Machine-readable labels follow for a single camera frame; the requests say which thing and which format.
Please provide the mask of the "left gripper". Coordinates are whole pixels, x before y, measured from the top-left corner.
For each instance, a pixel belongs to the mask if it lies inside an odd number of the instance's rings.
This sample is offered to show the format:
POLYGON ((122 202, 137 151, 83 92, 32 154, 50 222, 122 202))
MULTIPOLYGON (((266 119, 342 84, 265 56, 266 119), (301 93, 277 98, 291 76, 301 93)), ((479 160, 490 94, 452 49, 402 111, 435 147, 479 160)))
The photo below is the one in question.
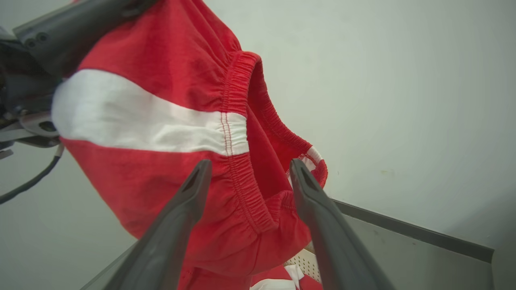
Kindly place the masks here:
POLYGON ((62 79, 71 74, 103 35, 134 20, 154 0, 80 0, 1 30, 1 158, 15 143, 59 144, 51 106, 62 79))

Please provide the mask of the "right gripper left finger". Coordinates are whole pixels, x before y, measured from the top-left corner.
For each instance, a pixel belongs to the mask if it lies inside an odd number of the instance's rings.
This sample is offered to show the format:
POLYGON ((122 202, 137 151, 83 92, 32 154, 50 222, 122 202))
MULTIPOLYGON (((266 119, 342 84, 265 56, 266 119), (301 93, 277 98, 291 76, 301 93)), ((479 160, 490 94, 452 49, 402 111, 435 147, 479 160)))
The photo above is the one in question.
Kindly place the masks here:
POLYGON ((204 213, 211 177, 211 161, 199 161, 105 289, 177 289, 191 231, 204 213))

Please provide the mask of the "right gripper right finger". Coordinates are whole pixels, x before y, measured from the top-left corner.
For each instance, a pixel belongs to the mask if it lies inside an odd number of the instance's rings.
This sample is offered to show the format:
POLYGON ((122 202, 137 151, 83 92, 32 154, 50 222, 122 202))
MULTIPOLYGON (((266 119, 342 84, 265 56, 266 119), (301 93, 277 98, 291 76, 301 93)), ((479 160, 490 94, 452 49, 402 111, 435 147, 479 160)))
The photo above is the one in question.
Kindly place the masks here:
POLYGON ((308 226, 325 290, 392 290, 378 263, 299 159, 290 162, 298 216, 308 226))

